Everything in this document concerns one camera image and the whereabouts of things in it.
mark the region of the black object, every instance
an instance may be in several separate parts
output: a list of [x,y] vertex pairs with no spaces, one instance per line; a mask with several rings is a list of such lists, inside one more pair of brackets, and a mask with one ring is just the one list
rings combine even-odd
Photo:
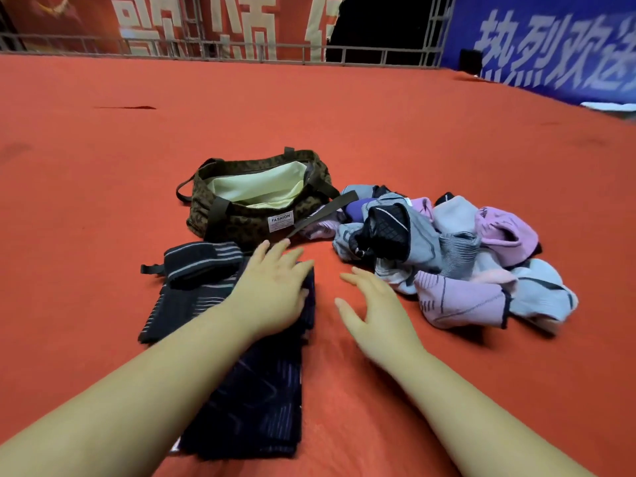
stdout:
[[455,197],[453,195],[452,192],[447,192],[446,194],[444,194],[443,196],[439,197],[436,201],[435,204],[433,204],[433,206],[439,206],[442,202],[446,202],[451,200],[453,197]]
[[471,75],[481,74],[483,68],[481,57],[482,53],[479,50],[462,48],[459,52],[459,71]]

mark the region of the velcro strap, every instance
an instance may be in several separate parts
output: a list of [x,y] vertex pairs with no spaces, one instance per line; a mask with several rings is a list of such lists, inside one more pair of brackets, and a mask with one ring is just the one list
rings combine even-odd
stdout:
[[145,264],[141,265],[141,274],[143,275],[162,275],[163,274],[163,264],[153,264],[152,266],[147,266]]

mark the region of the dark striped cloth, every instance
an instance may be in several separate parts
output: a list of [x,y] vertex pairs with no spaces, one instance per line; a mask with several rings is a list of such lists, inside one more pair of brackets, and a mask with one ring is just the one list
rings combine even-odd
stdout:
[[[139,341],[155,343],[223,302],[248,260],[234,243],[198,242],[166,251],[163,266],[143,266],[142,272],[163,274],[166,282]],[[313,271],[303,287],[309,295],[301,317],[241,356],[181,436],[183,453],[204,460],[295,454],[302,422],[301,348],[314,327]]]

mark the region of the right hand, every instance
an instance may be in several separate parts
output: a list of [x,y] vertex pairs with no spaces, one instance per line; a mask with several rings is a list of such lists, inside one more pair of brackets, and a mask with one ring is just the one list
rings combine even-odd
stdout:
[[355,285],[366,300],[366,320],[344,300],[335,303],[346,329],[362,352],[389,373],[403,357],[423,351],[422,343],[393,289],[376,275],[354,267],[340,277]]

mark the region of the red carpet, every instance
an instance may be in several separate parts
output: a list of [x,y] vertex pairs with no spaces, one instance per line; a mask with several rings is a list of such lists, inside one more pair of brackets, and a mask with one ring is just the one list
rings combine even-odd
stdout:
[[[430,352],[603,477],[633,465],[636,127],[451,71],[2,56],[0,441],[142,351],[158,294],[139,264],[195,240],[176,185],[205,159],[313,149],[333,183],[461,194],[521,216],[579,309],[548,340],[511,321],[482,342],[431,327]],[[98,107],[147,105],[156,110]],[[329,242],[304,352],[294,460],[159,476],[454,476],[425,421],[361,355],[333,306],[362,297]]]

